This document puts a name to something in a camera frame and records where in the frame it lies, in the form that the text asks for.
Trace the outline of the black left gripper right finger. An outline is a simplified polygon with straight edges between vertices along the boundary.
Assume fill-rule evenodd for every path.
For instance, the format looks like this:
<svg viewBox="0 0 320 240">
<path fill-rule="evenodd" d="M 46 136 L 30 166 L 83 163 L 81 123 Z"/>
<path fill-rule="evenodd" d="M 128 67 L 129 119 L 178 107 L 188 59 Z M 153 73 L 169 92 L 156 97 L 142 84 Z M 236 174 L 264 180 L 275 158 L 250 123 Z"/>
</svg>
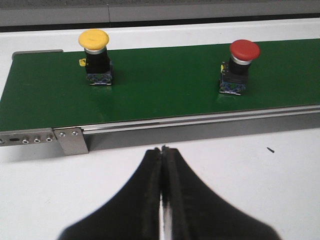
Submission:
<svg viewBox="0 0 320 240">
<path fill-rule="evenodd" d="M 162 148 L 162 202 L 167 240 L 278 240 L 269 225 L 212 191 L 176 148 Z"/>
</svg>

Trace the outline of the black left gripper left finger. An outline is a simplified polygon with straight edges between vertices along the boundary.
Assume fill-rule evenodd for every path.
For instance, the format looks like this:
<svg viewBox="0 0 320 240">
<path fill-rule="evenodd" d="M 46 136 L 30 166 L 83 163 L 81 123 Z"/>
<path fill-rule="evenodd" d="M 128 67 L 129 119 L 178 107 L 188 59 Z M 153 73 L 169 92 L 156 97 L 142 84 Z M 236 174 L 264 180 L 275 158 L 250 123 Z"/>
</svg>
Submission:
<svg viewBox="0 0 320 240">
<path fill-rule="evenodd" d="M 161 169 L 160 150 L 147 150 L 122 189 L 98 210 L 67 227 L 59 239 L 159 239 Z"/>
</svg>

